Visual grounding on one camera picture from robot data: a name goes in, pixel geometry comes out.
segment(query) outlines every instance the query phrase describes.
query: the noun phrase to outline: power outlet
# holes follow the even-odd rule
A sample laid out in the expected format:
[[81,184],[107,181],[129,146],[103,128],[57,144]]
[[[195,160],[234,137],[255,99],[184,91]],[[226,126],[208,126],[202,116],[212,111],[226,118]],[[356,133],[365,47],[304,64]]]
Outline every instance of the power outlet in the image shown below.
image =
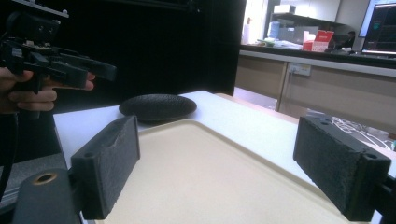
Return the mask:
[[303,63],[289,63],[289,73],[303,76],[311,76],[311,65]]

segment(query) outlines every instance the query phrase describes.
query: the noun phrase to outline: white table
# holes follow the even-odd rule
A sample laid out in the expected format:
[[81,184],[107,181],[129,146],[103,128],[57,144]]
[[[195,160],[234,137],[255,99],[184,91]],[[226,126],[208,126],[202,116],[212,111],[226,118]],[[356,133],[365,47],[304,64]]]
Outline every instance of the white table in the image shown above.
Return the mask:
[[[315,186],[292,158],[298,124],[271,113],[238,104],[207,91],[181,94],[197,104],[187,119],[196,120],[232,139],[257,155]],[[123,117],[118,106],[54,115],[56,129],[70,166],[70,157],[99,133],[109,122]],[[142,131],[150,126],[139,124]]]

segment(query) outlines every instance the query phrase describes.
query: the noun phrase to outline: monitor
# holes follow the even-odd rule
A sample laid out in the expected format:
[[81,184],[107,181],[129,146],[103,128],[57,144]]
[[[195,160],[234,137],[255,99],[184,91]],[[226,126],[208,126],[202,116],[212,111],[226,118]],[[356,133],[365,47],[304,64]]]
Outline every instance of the monitor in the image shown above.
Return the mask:
[[389,3],[396,3],[396,0],[370,0],[370,3],[366,10],[366,14],[364,16],[363,24],[361,25],[361,31],[359,32],[359,37],[366,37],[367,29],[370,25],[370,21],[373,15],[375,5],[389,4]]
[[396,57],[396,3],[375,5],[361,53]]

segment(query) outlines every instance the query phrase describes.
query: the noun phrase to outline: beige tray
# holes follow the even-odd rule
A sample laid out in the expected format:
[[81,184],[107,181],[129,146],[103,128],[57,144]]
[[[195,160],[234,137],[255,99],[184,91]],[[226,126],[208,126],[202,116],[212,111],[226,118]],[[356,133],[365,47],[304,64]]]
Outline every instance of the beige tray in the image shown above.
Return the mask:
[[347,223],[327,199],[195,121],[143,131],[140,149],[97,223]]

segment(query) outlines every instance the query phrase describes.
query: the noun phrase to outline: red and white box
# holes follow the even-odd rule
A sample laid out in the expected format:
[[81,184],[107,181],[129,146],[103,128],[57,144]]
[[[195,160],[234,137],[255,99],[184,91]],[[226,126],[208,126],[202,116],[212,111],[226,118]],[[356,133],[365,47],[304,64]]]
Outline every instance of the red and white box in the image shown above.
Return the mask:
[[333,31],[319,30],[314,40],[308,40],[303,43],[303,50],[324,52],[329,47],[329,42],[334,35]]

